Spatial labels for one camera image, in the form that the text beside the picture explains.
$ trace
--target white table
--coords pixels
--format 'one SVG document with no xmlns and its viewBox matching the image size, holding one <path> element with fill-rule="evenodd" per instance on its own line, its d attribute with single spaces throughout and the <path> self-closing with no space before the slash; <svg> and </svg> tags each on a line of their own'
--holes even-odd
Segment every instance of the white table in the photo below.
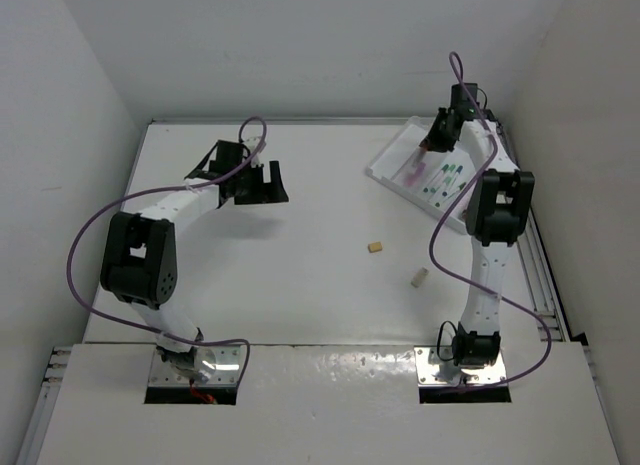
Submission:
<svg viewBox="0 0 640 465">
<path fill-rule="evenodd" d="M 542 348 L 508 348 L 507 367 Z M 230 407 L 144 405 L 152 345 L 78 345 L 38 465 L 618 463 L 580 344 L 512 403 L 457 405 L 418 403 L 407 350 L 255 347 Z"/>
<path fill-rule="evenodd" d="M 428 242 L 436 221 L 364 174 L 367 163 L 402 121 L 388 125 L 274 124 L 263 161 L 279 160 L 290 203 L 225 205 L 178 242 L 179 283 L 208 340 L 244 337 L 262 344 L 433 343 L 444 320 L 457 322 L 467 286 L 436 271 Z M 149 126 L 130 192 L 179 184 L 217 139 L 235 139 L 238 125 Z M 248 130 L 257 134 L 259 127 Z M 135 212 L 161 198 L 125 205 Z M 367 244 L 384 250 L 370 254 Z M 469 274 L 468 236 L 444 229 L 441 261 Z M 416 271 L 432 273 L 419 289 Z M 531 308 L 517 252 L 504 295 Z M 99 310 L 140 321 L 100 289 Z M 505 344 L 538 343 L 535 322 L 504 306 Z M 92 317 L 85 342 L 152 342 L 151 334 Z"/>
<path fill-rule="evenodd" d="M 226 205 L 179 242 L 175 296 L 205 337 L 265 344 L 253 349 L 235 407 L 144 405 L 153 336 L 94 317 L 38 464 L 617 463 L 576 343 L 554 344 L 541 369 L 510 387 L 512 403 L 419 404 L 412 347 L 459 319 L 467 287 L 429 263 L 435 221 L 363 173 L 399 125 L 271 126 L 264 158 L 280 160 L 291 202 Z M 151 125 L 130 191 L 180 183 L 236 132 Z M 373 241 L 381 253 L 368 253 Z M 445 230 L 439 243 L 442 261 L 469 273 L 469 238 Z M 432 273 L 415 289 L 422 266 Z M 531 307 L 517 256 L 504 294 Z M 95 304 L 137 319 L 104 291 Z M 523 313 L 504 306 L 501 325 L 513 375 L 544 347 Z"/>
</svg>

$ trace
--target red wire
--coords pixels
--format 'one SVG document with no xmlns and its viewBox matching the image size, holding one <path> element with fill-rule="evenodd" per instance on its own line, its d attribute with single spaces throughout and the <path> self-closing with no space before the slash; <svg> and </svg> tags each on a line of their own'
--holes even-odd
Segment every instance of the red wire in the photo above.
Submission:
<svg viewBox="0 0 640 465">
<path fill-rule="evenodd" d="M 208 403 L 208 404 L 216 403 L 216 399 L 213 398 L 213 395 L 209 393 L 200 393 L 198 390 L 196 390 L 196 387 L 193 386 L 193 380 L 189 382 L 189 392 L 191 392 L 192 396 L 199 398 L 204 403 Z"/>
</svg>

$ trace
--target white wall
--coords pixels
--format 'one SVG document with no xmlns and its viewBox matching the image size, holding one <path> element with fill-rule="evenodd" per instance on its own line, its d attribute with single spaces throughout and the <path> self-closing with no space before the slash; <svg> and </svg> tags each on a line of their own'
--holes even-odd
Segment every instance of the white wall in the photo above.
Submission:
<svg viewBox="0 0 640 465">
<path fill-rule="evenodd" d="M 0 0 L 0 29 L 0 464 L 9 464 L 51 348 L 80 340 L 86 323 L 66 287 L 68 247 L 99 204 L 123 193 L 139 130 L 62 0 Z M 89 299 L 104 225 L 77 259 Z"/>
<path fill-rule="evenodd" d="M 429 114 L 447 61 L 509 108 L 562 0 L 65 0 L 137 117 Z"/>
<path fill-rule="evenodd" d="M 640 463 L 640 0 L 567 0 L 514 113 L 571 324 L 589 339 L 623 463 Z"/>
</svg>

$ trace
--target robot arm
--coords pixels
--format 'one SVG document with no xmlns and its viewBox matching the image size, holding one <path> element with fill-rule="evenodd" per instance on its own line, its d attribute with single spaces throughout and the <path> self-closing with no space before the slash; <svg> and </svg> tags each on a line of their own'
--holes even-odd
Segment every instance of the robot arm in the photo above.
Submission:
<svg viewBox="0 0 640 465">
<path fill-rule="evenodd" d="M 217 149 L 215 160 L 209 161 Z M 230 198 L 236 205 L 288 202 L 278 162 L 270 162 L 271 182 L 263 179 L 257 160 L 218 185 L 194 188 L 237 167 L 249 151 L 246 144 L 218 141 L 187 176 L 185 190 L 174 192 L 156 204 L 111 219 L 100 283 L 118 300 L 128 303 L 149 325 L 163 333 L 156 344 L 163 357 L 188 378 L 198 379 L 196 347 L 168 338 L 165 333 L 201 341 L 184 303 L 172 298 L 178 282 L 176 240 L 199 217 Z"/>
<path fill-rule="evenodd" d="M 476 84 L 466 84 L 474 93 Z M 496 133 L 492 123 L 492 132 Z M 502 291 L 502 281 L 513 244 L 525 229 L 534 177 L 511 161 L 498 137 L 498 151 L 473 190 L 467 208 L 466 228 L 472 236 L 471 280 Z M 479 170 L 491 156 L 488 132 L 474 116 L 460 85 L 454 85 L 450 108 L 441 108 L 427 137 L 425 151 L 447 152 L 454 146 L 467 152 Z M 469 287 L 467 305 L 453 339 L 455 365 L 484 367 L 495 363 L 500 351 L 500 297 Z"/>
</svg>

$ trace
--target white tray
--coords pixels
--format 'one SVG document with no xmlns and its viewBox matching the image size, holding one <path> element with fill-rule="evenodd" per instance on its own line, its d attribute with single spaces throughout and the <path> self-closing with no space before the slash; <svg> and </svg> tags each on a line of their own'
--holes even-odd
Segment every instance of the white tray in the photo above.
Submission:
<svg viewBox="0 0 640 465">
<path fill-rule="evenodd" d="M 476 169 L 469 155 L 460 150 L 426 153 L 420 157 L 418 144 L 429 132 L 432 122 L 433 119 L 411 117 L 369 164 L 366 174 L 439 219 Z M 448 227 L 463 234 L 466 234 L 464 214 L 470 197 L 471 193 L 467 194 L 446 222 Z"/>
</svg>

